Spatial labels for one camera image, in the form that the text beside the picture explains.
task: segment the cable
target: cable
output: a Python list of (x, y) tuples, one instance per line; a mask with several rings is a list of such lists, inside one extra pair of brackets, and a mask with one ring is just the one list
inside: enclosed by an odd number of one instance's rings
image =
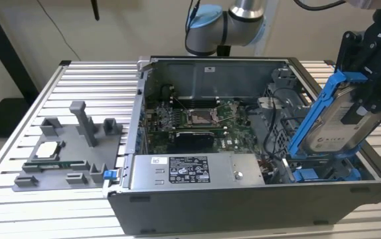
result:
[(299, 0), (294, 0), (294, 3), (307, 11), (322, 11), (322, 10), (330, 9), (335, 6), (339, 6), (341, 4), (345, 4), (345, 1), (339, 0), (339, 1), (335, 1), (330, 4), (326, 4), (323, 6), (307, 6)]
[(198, 10), (198, 4), (200, 4), (201, 0), (197, 0), (196, 4), (194, 4), (194, 7), (192, 9), (192, 5), (193, 5), (193, 0), (190, 0), (190, 5), (189, 5), (189, 10), (188, 10), (188, 15), (186, 15), (186, 25), (185, 25), (185, 49), (188, 50), (188, 45), (186, 45), (186, 40), (188, 40), (188, 33), (189, 33), (189, 30), (190, 30), (190, 24), (192, 24), (192, 21), (194, 19), (194, 16), (196, 16), (196, 13), (197, 13), (197, 10)]
[(42, 11), (44, 11), (44, 14), (46, 15), (46, 17), (48, 17), (49, 20), (52, 21), (52, 23), (53, 23), (53, 25), (54, 25), (54, 27), (56, 27), (56, 29), (57, 29), (57, 31), (58, 31), (58, 34), (60, 34), (60, 36), (61, 36), (62, 39), (64, 39), (64, 42), (65, 42), (65, 44), (66, 44), (69, 50), (70, 50), (70, 51), (73, 52), (73, 54), (76, 55), (78, 61), (81, 61), (81, 58), (78, 57), (76, 51), (72, 49), (70, 45), (68, 44), (66, 39), (65, 39), (65, 36), (64, 36), (62, 32), (60, 31), (60, 29), (58, 29), (58, 27), (57, 27), (57, 25), (56, 25), (53, 19), (50, 18), (49, 14), (46, 13), (46, 11), (45, 11), (45, 9), (44, 9), (44, 6), (42, 6), (42, 4), (41, 4), (41, 2), (40, 2), (40, 0), (36, 0), (36, 1), (37, 1), (38, 5), (40, 5)]
[(189, 9), (188, 9), (188, 15), (186, 15), (186, 24), (185, 24), (185, 34), (188, 34), (188, 30), (189, 30), (189, 15), (190, 15), (190, 9), (192, 9), (192, 5), (193, 5), (193, 0), (190, 0), (190, 5), (189, 5)]
[(269, 132), (267, 132), (267, 135), (265, 136), (263, 141), (262, 141), (262, 149), (263, 149), (263, 151), (266, 152), (266, 154), (269, 155), (270, 158), (274, 158), (274, 154), (267, 151), (266, 144), (267, 144), (267, 139), (269, 139), (271, 131), (273, 131), (274, 121), (275, 121), (275, 104), (274, 104), (273, 97), (274, 96), (271, 95), (273, 113), (271, 113), (271, 119), (270, 119)]
[(271, 134), (271, 131), (273, 131), (273, 128), (274, 128), (274, 122), (275, 122), (275, 104), (274, 104), (274, 99), (277, 99), (282, 104), (282, 100), (274, 95), (277, 91), (279, 90), (290, 90), (293, 92), (297, 93), (297, 91), (291, 88), (287, 88), (287, 87), (279, 87), (277, 88), (273, 93), (271, 93), (271, 96), (270, 96), (270, 99), (271, 99), (271, 103), (273, 103), (273, 113), (271, 113), (271, 120), (270, 120), (270, 127), (269, 127), (269, 132), (267, 132), (267, 135), (265, 136), (263, 138), (263, 142), (262, 142), (262, 149), (263, 151), (266, 152), (266, 154), (269, 155), (269, 157), (273, 159), (273, 158), (277, 158), (275, 155), (274, 155), (274, 146), (273, 146), (273, 151), (269, 152), (267, 149), (266, 149), (266, 143), (267, 143), (267, 140), (269, 140), (269, 137), (270, 137), (270, 134)]

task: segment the aluminum extrusion table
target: aluminum extrusion table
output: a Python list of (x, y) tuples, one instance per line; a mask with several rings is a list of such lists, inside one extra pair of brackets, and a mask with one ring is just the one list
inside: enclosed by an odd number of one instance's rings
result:
[[(13, 192), (10, 187), (21, 165), (41, 134), (44, 117), (58, 117), (61, 124), (77, 123), (68, 110), (72, 100), (85, 100), (85, 112), (96, 123), (116, 118), (124, 124), (117, 162), (124, 146), (137, 85), (136, 62), (72, 62), (60, 66), (40, 96), (0, 150), (0, 238), (122, 237), (118, 221), (101, 189)], [(302, 61), (319, 84), (333, 67), (323, 61)], [(367, 137), (381, 156), (381, 125)], [(249, 232), (166, 236), (178, 238), (381, 238), (381, 203), (358, 207), (333, 226), (273, 229)]]

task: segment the warning label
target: warning label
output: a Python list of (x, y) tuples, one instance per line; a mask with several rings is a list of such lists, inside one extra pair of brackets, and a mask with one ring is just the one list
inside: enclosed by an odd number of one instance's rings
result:
[(170, 157), (170, 183), (209, 183), (206, 157)]

